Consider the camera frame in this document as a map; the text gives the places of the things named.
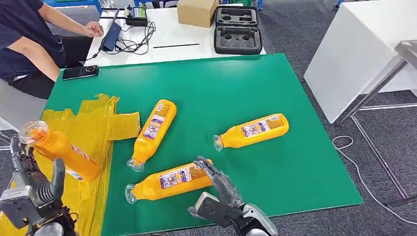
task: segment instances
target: green table surface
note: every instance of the green table surface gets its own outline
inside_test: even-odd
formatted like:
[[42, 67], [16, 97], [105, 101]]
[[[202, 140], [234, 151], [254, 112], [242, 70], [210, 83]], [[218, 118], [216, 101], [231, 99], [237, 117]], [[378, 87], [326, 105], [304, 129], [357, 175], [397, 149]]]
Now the green table surface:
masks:
[[[143, 173], [126, 167], [135, 139], [115, 141], [103, 236], [184, 229], [211, 224], [187, 208], [212, 187], [157, 201], [128, 204], [127, 184], [190, 163], [213, 160], [243, 199], [268, 216], [362, 204], [345, 166], [284, 54], [197, 59], [101, 67], [97, 77], [58, 79], [47, 109], [78, 111], [81, 100], [98, 93], [120, 97], [117, 113], [140, 111], [144, 124], [159, 99], [177, 115]], [[213, 134], [274, 113], [283, 113], [287, 134], [239, 149], [216, 152]]]

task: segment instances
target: white cable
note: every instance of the white cable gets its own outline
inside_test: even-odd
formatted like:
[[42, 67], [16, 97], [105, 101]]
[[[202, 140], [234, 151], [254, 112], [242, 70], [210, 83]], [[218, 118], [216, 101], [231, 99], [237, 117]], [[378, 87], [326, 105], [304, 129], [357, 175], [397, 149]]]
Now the white cable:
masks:
[[[345, 146], [342, 147], [337, 147], [336, 144], [334, 144], [334, 141], [336, 141], [338, 138], [349, 138], [351, 140], [351, 142]], [[362, 176], [360, 175], [359, 172], [359, 167], [357, 166], [357, 164], [351, 160], [350, 158], [348, 158], [343, 152], [342, 149], [349, 147], [350, 145], [353, 144], [353, 139], [350, 136], [346, 136], [346, 135], [341, 135], [341, 136], [337, 136], [336, 138], [331, 140], [331, 143], [333, 144], [334, 148], [336, 150], [338, 150], [346, 159], [348, 159], [350, 162], [352, 162], [355, 166], [356, 166], [356, 171], [357, 171], [357, 175], [359, 176], [360, 182], [362, 182], [363, 186], [365, 187], [365, 189], [368, 191], [369, 195], [371, 195], [371, 197], [379, 204], [381, 205], [383, 208], [385, 208], [387, 211], [391, 212], [393, 215], [395, 215], [396, 217], [398, 217], [400, 220], [413, 224], [413, 225], [417, 225], [417, 222], [413, 222], [413, 221], [409, 221], [404, 219], [403, 217], [399, 216], [397, 213], [395, 213], [394, 211], [392, 211], [391, 209], [389, 209], [388, 207], [386, 207], [384, 204], [382, 204], [380, 201], [378, 201], [374, 195], [371, 193], [371, 191], [369, 190], [368, 186], [366, 186], [365, 182], [362, 179]]]

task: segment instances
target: robotic hand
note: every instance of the robotic hand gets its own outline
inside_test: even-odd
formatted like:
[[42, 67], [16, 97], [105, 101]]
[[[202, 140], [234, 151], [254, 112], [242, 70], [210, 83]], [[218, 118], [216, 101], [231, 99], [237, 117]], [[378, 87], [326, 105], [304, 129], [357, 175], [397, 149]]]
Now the robotic hand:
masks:
[[26, 146], [17, 137], [13, 137], [10, 151], [16, 187], [3, 192], [0, 210], [17, 229], [27, 225], [27, 236], [76, 236], [76, 220], [71, 218], [72, 213], [61, 201], [64, 162], [60, 158], [54, 160], [54, 173], [49, 182], [33, 157], [33, 147], [26, 154]]
[[218, 198], [203, 192], [195, 206], [188, 208], [192, 216], [211, 220], [223, 228], [233, 225], [239, 236], [278, 235], [271, 220], [256, 205], [245, 203], [236, 186], [224, 173], [202, 156], [198, 156], [194, 164], [210, 177]]

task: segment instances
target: bottle label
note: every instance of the bottle label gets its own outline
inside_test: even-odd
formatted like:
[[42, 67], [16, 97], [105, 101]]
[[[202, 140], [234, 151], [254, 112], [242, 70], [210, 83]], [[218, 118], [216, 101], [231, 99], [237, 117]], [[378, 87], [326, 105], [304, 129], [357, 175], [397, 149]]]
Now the bottle label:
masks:
[[165, 189], [204, 176], [206, 176], [206, 172], [192, 164], [160, 175], [159, 181], [161, 182], [161, 188]]
[[273, 116], [253, 124], [245, 125], [242, 127], [242, 131], [245, 137], [250, 138], [262, 132], [266, 132], [270, 129], [274, 129], [283, 125], [284, 122], [282, 122], [278, 116]]
[[72, 169], [68, 168], [67, 166], [65, 166], [65, 172], [67, 172], [67, 174], [69, 174], [70, 176], [78, 179], [78, 180], [83, 180], [83, 178], [75, 171], [73, 171]]
[[169, 111], [170, 105], [165, 103], [159, 103], [156, 107], [155, 113], [153, 114], [149, 125], [144, 130], [144, 137], [149, 139], [155, 139], [158, 134], [159, 127], [165, 120], [165, 116]]
[[85, 154], [85, 152], [81, 151], [78, 147], [74, 146], [73, 144], [71, 144], [71, 148], [78, 154], [80, 154], [81, 156], [83, 156], [85, 159], [87, 159], [88, 161], [90, 161], [90, 158], [87, 154]]

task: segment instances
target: orange bottle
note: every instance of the orange bottle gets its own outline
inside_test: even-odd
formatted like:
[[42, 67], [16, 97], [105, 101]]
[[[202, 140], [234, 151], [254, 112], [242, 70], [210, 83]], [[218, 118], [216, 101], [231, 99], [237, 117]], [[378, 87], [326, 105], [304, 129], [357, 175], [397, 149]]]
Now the orange bottle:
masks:
[[213, 136], [214, 148], [240, 148], [273, 139], [287, 133], [289, 124], [283, 114], [273, 114], [230, 128], [222, 135]]
[[87, 154], [74, 146], [61, 132], [48, 130], [44, 121], [31, 121], [19, 132], [20, 141], [31, 144], [44, 157], [52, 160], [60, 157], [65, 171], [78, 180], [90, 181], [100, 172], [100, 166]]
[[126, 163], [128, 167], [143, 171], [143, 164], [155, 154], [176, 113], [174, 103], [164, 99], [158, 101], [135, 141], [132, 159]]
[[136, 185], [128, 184], [124, 193], [127, 202], [133, 204], [140, 199], [158, 200], [211, 185], [206, 172], [189, 163], [152, 174]]

